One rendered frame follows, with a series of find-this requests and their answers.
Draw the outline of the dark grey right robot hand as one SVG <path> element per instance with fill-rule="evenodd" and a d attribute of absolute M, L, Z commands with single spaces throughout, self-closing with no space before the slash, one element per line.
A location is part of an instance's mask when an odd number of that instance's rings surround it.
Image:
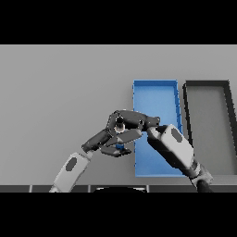
<path fill-rule="evenodd" d="M 149 117 L 143 113 L 130 110 L 116 110 L 108 119 L 106 129 L 113 134 L 115 127 L 125 125 L 127 130 L 139 129 L 147 131 L 150 127 L 157 127 L 160 122 L 160 117 Z"/>

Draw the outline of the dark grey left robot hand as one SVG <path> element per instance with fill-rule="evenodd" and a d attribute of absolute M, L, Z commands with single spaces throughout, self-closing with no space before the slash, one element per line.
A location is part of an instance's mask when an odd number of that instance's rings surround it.
<path fill-rule="evenodd" d="M 107 129 L 103 129 L 83 144 L 81 148 L 85 153 L 100 150 L 104 155 L 120 157 L 129 155 L 131 150 L 124 147 L 117 148 L 117 144 L 123 145 L 141 137 L 142 132 L 138 129 L 131 129 L 114 135 L 111 135 Z"/>

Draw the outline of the blue bin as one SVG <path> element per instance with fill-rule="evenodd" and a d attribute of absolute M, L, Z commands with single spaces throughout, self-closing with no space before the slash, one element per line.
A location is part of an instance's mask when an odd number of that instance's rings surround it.
<path fill-rule="evenodd" d="M 173 124 L 182 133 L 180 93 L 177 80 L 134 80 L 133 110 L 160 117 L 160 125 Z M 182 177 L 148 142 L 147 133 L 134 142 L 135 176 Z"/>

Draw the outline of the dark grey bin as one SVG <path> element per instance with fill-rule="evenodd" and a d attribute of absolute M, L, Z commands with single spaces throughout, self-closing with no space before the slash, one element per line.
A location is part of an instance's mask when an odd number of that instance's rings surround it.
<path fill-rule="evenodd" d="M 195 158 L 212 175 L 237 175 L 237 120 L 230 81 L 186 81 L 182 89 Z"/>

